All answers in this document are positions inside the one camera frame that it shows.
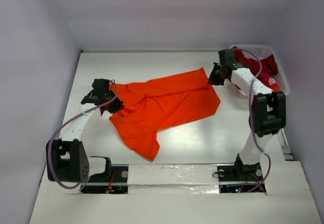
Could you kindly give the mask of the orange t shirt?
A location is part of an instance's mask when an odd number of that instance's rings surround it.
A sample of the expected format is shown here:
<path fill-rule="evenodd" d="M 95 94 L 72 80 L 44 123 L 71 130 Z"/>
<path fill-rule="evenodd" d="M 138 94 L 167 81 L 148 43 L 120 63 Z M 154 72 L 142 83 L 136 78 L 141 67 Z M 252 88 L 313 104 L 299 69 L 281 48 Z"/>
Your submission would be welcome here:
<path fill-rule="evenodd" d="M 203 68 L 147 82 L 118 84 L 124 109 L 110 116 L 123 143 L 153 161 L 157 133 L 216 113 L 221 101 Z"/>

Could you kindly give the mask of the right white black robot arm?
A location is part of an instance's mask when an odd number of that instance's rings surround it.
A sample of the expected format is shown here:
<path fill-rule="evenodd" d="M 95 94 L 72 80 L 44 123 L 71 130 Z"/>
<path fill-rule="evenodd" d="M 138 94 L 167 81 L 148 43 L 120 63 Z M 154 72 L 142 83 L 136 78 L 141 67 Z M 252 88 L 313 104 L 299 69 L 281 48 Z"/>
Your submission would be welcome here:
<path fill-rule="evenodd" d="M 245 182 L 261 169 L 260 157 L 270 139 L 286 125 L 286 96 L 264 85 L 257 74 L 240 63 L 237 48 L 218 52 L 219 62 L 214 64 L 209 85 L 223 85 L 229 80 L 248 96 L 250 134 L 245 146 L 232 165 L 219 165 L 217 178 L 221 182 Z"/>

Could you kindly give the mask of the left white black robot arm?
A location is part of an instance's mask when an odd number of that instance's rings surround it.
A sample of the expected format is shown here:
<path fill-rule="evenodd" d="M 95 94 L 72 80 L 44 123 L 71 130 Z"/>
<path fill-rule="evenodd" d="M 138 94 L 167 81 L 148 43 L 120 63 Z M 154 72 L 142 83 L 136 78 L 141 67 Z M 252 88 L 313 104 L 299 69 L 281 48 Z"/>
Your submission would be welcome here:
<path fill-rule="evenodd" d="M 84 148 L 95 122 L 105 113 L 124 109 L 114 80 L 95 79 L 80 102 L 76 116 L 60 126 L 46 144 L 47 175 L 65 189 L 89 182 L 107 182 L 112 176 L 109 157 L 88 157 Z"/>

